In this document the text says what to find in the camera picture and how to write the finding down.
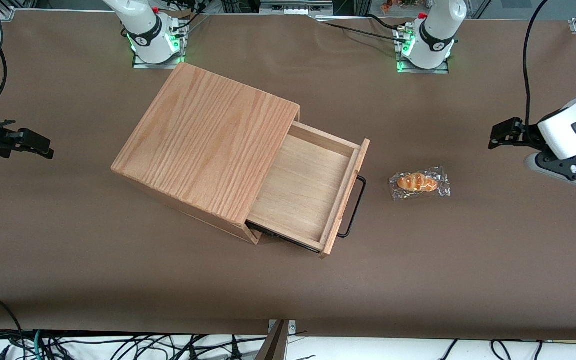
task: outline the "black metal handle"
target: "black metal handle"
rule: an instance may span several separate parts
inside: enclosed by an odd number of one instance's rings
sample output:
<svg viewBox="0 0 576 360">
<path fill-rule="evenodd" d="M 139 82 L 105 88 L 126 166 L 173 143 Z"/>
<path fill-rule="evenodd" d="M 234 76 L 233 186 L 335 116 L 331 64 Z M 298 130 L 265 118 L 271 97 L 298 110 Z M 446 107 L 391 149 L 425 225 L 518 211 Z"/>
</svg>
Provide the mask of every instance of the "black metal handle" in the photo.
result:
<svg viewBox="0 0 576 360">
<path fill-rule="evenodd" d="M 362 202 L 362 197 L 364 196 L 364 191 L 366 189 L 366 179 L 361 175 L 357 175 L 357 180 L 361 182 L 361 191 L 359 192 L 359 198 L 357 198 L 357 204 L 354 206 L 352 217 L 350 217 L 350 222 L 348 223 L 348 229 L 346 229 L 345 234 L 338 233 L 336 235 L 336 237 L 341 239 L 347 238 L 348 235 L 350 235 L 350 230 L 353 228 L 353 223 L 355 222 L 355 216 L 357 215 L 357 210 L 359 209 L 359 203 Z"/>
</svg>

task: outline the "wooden box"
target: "wooden box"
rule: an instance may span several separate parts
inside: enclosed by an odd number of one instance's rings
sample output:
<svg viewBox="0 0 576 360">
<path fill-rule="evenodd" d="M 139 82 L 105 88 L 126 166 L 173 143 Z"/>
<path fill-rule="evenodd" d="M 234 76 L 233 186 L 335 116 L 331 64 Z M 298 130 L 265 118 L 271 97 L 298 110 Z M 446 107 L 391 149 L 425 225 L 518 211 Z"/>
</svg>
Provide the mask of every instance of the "wooden box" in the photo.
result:
<svg viewBox="0 0 576 360">
<path fill-rule="evenodd" d="M 247 242 L 260 230 L 324 258 L 370 141 L 355 145 L 299 116 L 293 102 L 180 63 L 112 171 Z"/>
</svg>

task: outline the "table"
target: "table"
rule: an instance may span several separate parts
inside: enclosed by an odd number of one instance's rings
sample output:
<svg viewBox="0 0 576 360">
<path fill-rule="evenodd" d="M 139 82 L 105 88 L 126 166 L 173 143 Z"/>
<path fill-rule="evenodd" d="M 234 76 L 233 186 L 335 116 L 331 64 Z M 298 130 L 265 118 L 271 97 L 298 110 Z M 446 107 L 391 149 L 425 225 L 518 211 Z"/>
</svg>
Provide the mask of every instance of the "table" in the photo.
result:
<svg viewBox="0 0 576 360">
<path fill-rule="evenodd" d="M 0 117 L 55 158 L 0 159 L 0 299 L 29 329 L 261 334 L 296 319 L 309 335 L 576 338 L 576 187 L 526 169 L 528 149 L 487 150 L 493 125 L 524 115 L 526 25 L 465 21 L 448 75 L 397 73 L 389 41 L 305 16 L 211 16 L 192 32 L 190 64 L 371 140 L 352 233 L 319 260 L 238 241 L 112 174 L 170 71 L 130 68 L 112 13 L 18 11 Z M 539 22 L 529 55 L 539 119 L 576 97 L 576 34 Z M 393 202 L 391 175 L 433 166 L 450 198 Z"/>
</svg>

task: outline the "wood grain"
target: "wood grain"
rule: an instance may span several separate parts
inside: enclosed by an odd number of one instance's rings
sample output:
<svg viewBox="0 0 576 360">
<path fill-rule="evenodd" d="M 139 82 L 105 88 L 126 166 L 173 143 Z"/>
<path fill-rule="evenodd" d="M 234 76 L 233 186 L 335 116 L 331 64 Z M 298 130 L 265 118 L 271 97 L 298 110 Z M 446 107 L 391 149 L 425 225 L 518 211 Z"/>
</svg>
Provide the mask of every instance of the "wood grain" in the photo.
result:
<svg viewBox="0 0 576 360">
<path fill-rule="evenodd" d="M 248 217 L 249 221 L 320 251 L 348 201 L 359 146 L 293 123 Z"/>
<path fill-rule="evenodd" d="M 354 150 L 354 154 L 352 155 L 352 158 L 350 158 L 348 169 L 343 176 L 343 185 L 339 189 L 339 193 L 334 200 L 333 210 L 330 212 L 330 217 L 326 223 L 326 229 L 321 238 L 321 242 L 324 244 L 324 249 L 319 255 L 320 259 L 324 259 L 330 255 L 332 247 L 335 244 L 339 227 L 341 226 L 341 221 L 344 218 L 344 212 L 348 205 L 350 193 L 353 191 L 353 187 L 357 181 L 357 176 L 359 175 L 359 170 L 361 170 L 362 164 L 364 163 L 364 158 L 368 151 L 368 145 L 370 145 L 370 140 L 364 139 L 361 148 L 359 148 L 359 150 Z"/>
<path fill-rule="evenodd" d="M 178 201 L 166 194 L 159 192 L 157 190 L 151 189 L 150 187 L 142 184 L 141 182 L 136 182 L 130 178 L 126 179 L 128 182 L 133 184 L 135 187 L 143 191 L 144 193 L 152 196 L 153 198 L 157 199 L 163 205 L 166 205 L 169 208 L 177 210 L 178 212 L 182 212 L 189 217 L 197 219 L 202 223 L 206 223 L 210 226 L 214 226 L 219 230 L 223 230 L 226 233 L 233 235 L 234 237 L 238 237 L 246 242 L 256 245 L 259 242 L 260 236 L 253 234 L 252 231 L 246 225 L 236 225 L 230 223 L 222 218 L 218 218 L 217 216 L 213 216 L 212 214 L 208 214 L 208 212 L 203 212 L 195 207 L 188 205 L 187 203 L 183 203 Z"/>
<path fill-rule="evenodd" d="M 299 109 L 181 63 L 111 168 L 192 208 L 243 225 Z"/>
</svg>

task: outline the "wrapped bread roll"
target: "wrapped bread roll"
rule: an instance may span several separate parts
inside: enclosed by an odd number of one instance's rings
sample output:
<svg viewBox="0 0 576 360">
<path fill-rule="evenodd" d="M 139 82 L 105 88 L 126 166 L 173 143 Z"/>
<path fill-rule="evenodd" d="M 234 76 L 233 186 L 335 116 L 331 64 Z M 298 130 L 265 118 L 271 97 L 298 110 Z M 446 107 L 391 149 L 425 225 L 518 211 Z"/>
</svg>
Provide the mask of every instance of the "wrapped bread roll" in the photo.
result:
<svg viewBox="0 0 576 360">
<path fill-rule="evenodd" d="M 414 172 L 399 178 L 397 186 L 409 192 L 434 192 L 439 184 L 423 173 Z"/>
</svg>

